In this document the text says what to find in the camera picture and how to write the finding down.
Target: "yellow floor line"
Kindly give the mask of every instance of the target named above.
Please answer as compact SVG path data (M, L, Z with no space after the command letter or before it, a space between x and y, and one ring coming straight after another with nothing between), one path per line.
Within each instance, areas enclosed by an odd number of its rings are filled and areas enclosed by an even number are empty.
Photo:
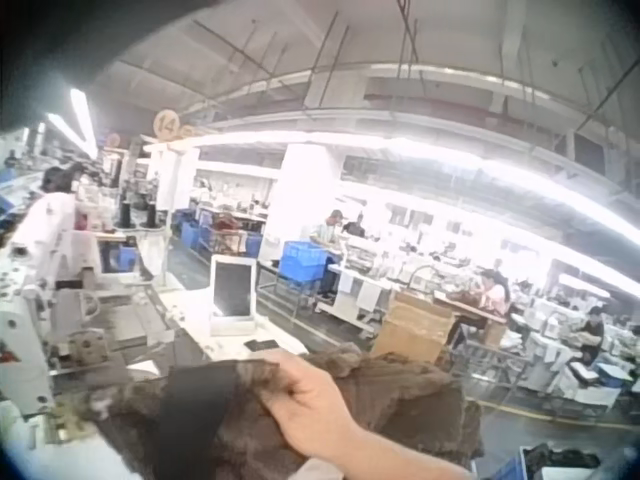
M533 418L535 420L542 420L547 422L564 423L568 425L576 425L581 427L599 427L599 428L614 428L619 430L629 430L632 432L640 432L640 427L635 425L623 425L621 423L591 423L583 422L580 420L570 420L566 418L554 418L551 415L542 415L540 413L529 412L527 410L521 410L519 408L507 407L505 405L498 405L491 402L485 402L484 400L475 400L483 407L490 407L501 412L511 413L513 415L520 415L522 417Z

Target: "brown fabric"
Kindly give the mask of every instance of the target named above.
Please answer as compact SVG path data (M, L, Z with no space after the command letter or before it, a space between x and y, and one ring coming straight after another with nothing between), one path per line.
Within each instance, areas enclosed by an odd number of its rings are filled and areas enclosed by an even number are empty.
M392 354L370 358L349 349L307 360L334 377L361 426L464 467L481 452L480 407L465 402L459 384L436 367ZM273 366L248 361L237 368L241 381L211 448L212 461L219 465L215 478L286 479L306 458L288 447L254 394L256 388L279 388ZM165 379L157 379L113 387L85 395L78 407L145 479L153 478L148 450L165 385ZM95 405L105 398L109 416L99 419Z

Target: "black hair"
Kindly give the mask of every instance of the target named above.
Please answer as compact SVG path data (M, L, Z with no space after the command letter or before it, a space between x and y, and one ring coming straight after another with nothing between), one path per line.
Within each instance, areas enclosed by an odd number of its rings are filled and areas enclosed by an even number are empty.
M511 291L509 290L509 281L500 272L495 270L483 270L480 273L481 277L489 278L494 281L496 285L500 285L504 288L504 300L506 303L511 301Z

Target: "hand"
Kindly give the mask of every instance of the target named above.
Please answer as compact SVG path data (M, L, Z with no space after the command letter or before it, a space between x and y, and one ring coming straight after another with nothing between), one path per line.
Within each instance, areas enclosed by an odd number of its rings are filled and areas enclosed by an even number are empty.
M362 436L331 376L283 350L263 358L280 365L287 390L262 391L260 397L295 450L307 457L337 463Z

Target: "round sign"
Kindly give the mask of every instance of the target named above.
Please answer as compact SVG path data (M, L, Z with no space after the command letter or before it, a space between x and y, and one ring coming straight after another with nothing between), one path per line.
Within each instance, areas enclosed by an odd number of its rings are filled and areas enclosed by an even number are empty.
M104 144L109 148L117 148L120 145L120 135L117 133L110 133Z
M153 119L153 133L158 140L171 140L180 131L180 117L173 110L162 110Z
M195 134L195 130L191 125L183 125L182 127L180 127L181 138L193 137L194 134Z

